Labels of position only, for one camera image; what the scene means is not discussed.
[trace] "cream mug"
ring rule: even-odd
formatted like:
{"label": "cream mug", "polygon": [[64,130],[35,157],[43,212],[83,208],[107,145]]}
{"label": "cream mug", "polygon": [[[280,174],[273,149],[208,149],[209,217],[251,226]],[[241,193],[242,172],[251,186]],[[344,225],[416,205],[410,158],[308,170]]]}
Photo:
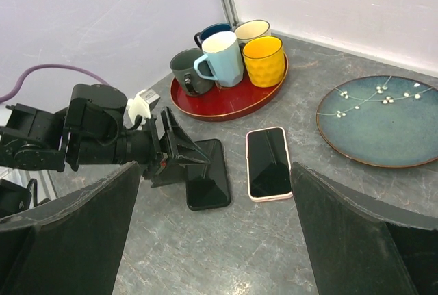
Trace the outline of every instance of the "cream mug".
{"label": "cream mug", "polygon": [[254,40],[262,36],[270,36],[271,28],[266,20],[251,20],[234,29],[239,45],[243,46],[250,40]]}

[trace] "mug handle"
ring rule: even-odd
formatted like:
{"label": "mug handle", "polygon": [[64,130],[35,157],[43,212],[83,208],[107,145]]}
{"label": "mug handle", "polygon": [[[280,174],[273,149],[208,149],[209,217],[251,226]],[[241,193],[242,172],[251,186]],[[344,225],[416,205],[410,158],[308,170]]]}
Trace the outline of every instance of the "mug handle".
{"label": "mug handle", "polygon": [[208,55],[206,54],[196,59],[193,63],[193,69],[196,71],[200,78],[208,79],[209,81],[218,81],[219,79],[216,76],[205,76],[199,71],[199,64],[205,60],[208,60]]}
{"label": "mug handle", "polygon": [[198,45],[198,48],[200,49],[202,47],[201,32],[196,33],[194,35],[193,39],[194,39],[194,42],[196,43],[196,45]]}
{"label": "mug handle", "polygon": [[187,91],[191,94],[191,95],[198,95],[199,93],[194,89],[193,84],[192,84],[192,76],[190,73],[187,73],[184,75],[184,84],[185,84],[185,88],[187,88]]}

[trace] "cable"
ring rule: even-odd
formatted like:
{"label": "cable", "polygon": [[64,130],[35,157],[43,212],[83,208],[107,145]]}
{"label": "cable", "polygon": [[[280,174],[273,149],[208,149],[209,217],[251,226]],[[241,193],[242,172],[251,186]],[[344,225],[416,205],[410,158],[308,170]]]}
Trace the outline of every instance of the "cable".
{"label": "cable", "polygon": [[33,66],[33,67],[25,70],[25,72],[23,74],[21,74],[21,76],[17,79],[15,86],[11,90],[11,92],[0,97],[0,103],[5,102],[5,101],[10,100],[13,97],[15,97],[17,95],[18,91],[21,89],[21,86],[23,86],[23,83],[24,83],[27,76],[29,76],[30,74],[32,74],[36,70],[45,69],[45,68],[58,68],[58,69],[68,69],[68,70],[78,71],[80,73],[83,73],[85,75],[88,75],[88,76],[94,78],[97,81],[100,81],[102,84],[109,85],[104,79],[100,78],[98,75],[92,73],[91,71],[88,71],[88,70],[85,70],[85,69],[82,69],[79,67],[68,66],[66,64],[39,64],[37,66]]}
{"label": "cable", "polygon": [[131,127],[130,129],[128,129],[128,131],[132,131],[134,129],[137,129],[143,121],[143,117],[141,117],[140,115],[136,116],[136,122],[134,123],[133,127]]}
{"label": "cable", "polygon": [[31,190],[31,188],[34,188],[34,194],[32,194],[32,200],[34,202],[34,208],[38,206],[38,181],[36,179],[30,179],[29,183],[27,184],[27,190]]}

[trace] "navy blue mug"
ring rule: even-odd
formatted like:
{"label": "navy blue mug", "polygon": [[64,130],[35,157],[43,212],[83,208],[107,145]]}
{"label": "navy blue mug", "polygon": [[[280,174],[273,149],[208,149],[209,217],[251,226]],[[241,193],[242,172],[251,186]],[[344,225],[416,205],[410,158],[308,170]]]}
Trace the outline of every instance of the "navy blue mug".
{"label": "navy blue mug", "polygon": [[194,42],[198,45],[199,49],[202,48],[202,43],[208,37],[213,34],[220,33],[222,31],[232,31],[232,26],[229,23],[216,23],[205,28],[203,31],[200,31],[194,35]]}

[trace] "plate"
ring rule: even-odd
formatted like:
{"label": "plate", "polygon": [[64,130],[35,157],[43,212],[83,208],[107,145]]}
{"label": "plate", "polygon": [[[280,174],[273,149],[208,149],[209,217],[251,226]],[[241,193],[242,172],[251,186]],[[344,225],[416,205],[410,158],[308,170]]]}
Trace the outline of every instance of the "plate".
{"label": "plate", "polygon": [[328,144],[364,164],[404,168],[438,159],[438,90],[420,81],[348,81],[323,98],[316,122]]}
{"label": "plate", "polygon": [[170,85],[170,98],[173,104],[188,116],[209,122],[220,122],[243,117],[263,107],[271,101],[287,76],[289,62],[285,55],[284,77],[275,86],[258,88],[254,86],[244,71],[243,80],[232,88],[214,86],[209,92],[199,97],[186,95],[174,78]]}

